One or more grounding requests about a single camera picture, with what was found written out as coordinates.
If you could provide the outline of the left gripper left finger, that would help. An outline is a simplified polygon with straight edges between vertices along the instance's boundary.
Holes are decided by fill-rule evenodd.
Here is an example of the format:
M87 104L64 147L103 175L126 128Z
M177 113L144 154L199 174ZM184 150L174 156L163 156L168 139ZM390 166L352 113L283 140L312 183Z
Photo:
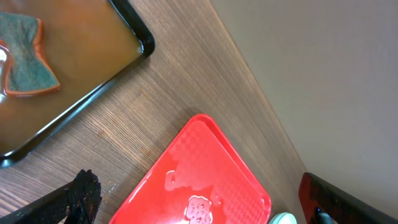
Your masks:
M92 224L102 201L101 183L91 170L81 170L70 183L1 218L3 224Z

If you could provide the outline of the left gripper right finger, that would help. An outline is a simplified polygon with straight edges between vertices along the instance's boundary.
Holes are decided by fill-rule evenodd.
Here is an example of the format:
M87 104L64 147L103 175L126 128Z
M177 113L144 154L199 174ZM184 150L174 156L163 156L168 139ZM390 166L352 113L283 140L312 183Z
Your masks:
M310 172L303 174L298 196L307 223L397 223Z

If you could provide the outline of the light blue plate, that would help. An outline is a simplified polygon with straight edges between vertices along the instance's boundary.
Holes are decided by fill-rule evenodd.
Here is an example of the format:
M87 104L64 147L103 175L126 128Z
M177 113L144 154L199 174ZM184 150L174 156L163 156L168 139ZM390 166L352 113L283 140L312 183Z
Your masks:
M288 212L278 213L274 215L268 224L297 224L295 216Z

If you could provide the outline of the orange green sponge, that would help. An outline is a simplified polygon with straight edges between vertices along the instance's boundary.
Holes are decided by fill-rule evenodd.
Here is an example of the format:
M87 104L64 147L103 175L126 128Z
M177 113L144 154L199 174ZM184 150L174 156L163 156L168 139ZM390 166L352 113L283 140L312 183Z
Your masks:
M1 13L1 77L3 90L10 96L33 96L60 89L60 82L45 59L42 20Z

